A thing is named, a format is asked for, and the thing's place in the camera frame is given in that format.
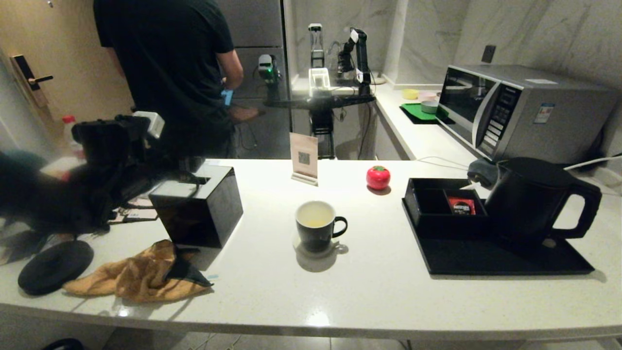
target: black electric kettle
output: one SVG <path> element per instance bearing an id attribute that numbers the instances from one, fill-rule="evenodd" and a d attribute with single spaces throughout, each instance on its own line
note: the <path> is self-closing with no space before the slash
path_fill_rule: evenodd
<path id="1" fill-rule="evenodd" d="M 486 200 L 490 233 L 518 244 L 540 244 L 548 237 L 581 238 L 590 228 L 602 194 L 547 161 L 513 158 L 497 163 L 497 183 Z M 574 229 L 554 229 L 555 220 L 572 194 L 585 199 Z"/>

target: black t-shirt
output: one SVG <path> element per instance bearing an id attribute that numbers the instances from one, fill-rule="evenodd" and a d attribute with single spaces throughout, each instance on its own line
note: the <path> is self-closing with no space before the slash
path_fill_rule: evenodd
<path id="1" fill-rule="evenodd" d="M 233 42 L 213 0 L 95 0 L 93 9 L 138 110 L 158 112 L 171 138 L 201 137 L 209 147 L 229 137 L 216 53 Z"/>

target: kettle handle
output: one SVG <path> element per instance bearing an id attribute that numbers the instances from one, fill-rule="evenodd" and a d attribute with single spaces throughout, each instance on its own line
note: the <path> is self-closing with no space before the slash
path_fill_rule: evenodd
<path id="1" fill-rule="evenodd" d="M 598 188 L 598 186 L 594 186 L 593 184 L 589 184 L 585 181 L 577 180 L 577 182 L 570 185 L 564 204 L 572 194 L 579 195 L 585 199 L 585 206 L 583 207 L 583 212 L 579 217 L 579 222 L 574 229 L 552 229 L 552 236 L 563 239 L 581 238 L 585 235 L 596 217 L 600 200 L 603 197 L 603 194 L 600 192 L 600 188 Z"/>

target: mug handle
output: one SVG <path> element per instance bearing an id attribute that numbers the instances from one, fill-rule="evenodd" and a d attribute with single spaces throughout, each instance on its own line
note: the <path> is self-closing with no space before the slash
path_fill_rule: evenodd
<path id="1" fill-rule="evenodd" d="M 600 205 L 600 199 L 603 197 L 603 194 L 600 192 L 600 188 L 598 188 L 598 186 L 594 186 L 593 184 L 589 184 L 585 181 L 577 180 L 577 182 L 570 186 L 570 189 L 566 194 L 566 199 L 564 200 L 564 205 L 572 194 L 577 194 L 585 199 L 585 206 L 583 207 L 583 212 L 579 217 L 579 222 L 574 229 L 552 229 L 551 235 L 553 236 L 563 239 L 581 238 L 585 236 L 585 233 L 590 228 L 594 218 L 596 217 L 596 212 L 598 212 L 598 206 Z"/>
<path id="2" fill-rule="evenodd" d="M 337 216 L 335 217 L 335 222 L 337 221 L 343 221 L 344 224 L 346 224 L 346 227 L 343 228 L 343 230 L 339 231 L 339 232 L 335 232 L 333 233 L 333 238 L 339 237 L 341 235 L 343 235 L 346 230 L 348 229 L 348 221 L 346 220 L 346 218 L 344 218 L 343 216 Z"/>

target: black tissue box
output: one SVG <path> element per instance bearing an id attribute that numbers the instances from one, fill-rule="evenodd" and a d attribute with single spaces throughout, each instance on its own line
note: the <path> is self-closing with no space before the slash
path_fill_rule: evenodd
<path id="1" fill-rule="evenodd" d="M 423 239 L 483 239 L 488 214 L 466 179 L 409 179 L 403 201 L 417 236 Z M 447 197 L 472 199 L 475 214 L 454 214 Z"/>
<path id="2" fill-rule="evenodd" d="M 222 248 L 242 216 L 235 172 L 230 166 L 203 166 L 202 185 L 165 181 L 150 195 L 160 220 L 177 245 Z"/>

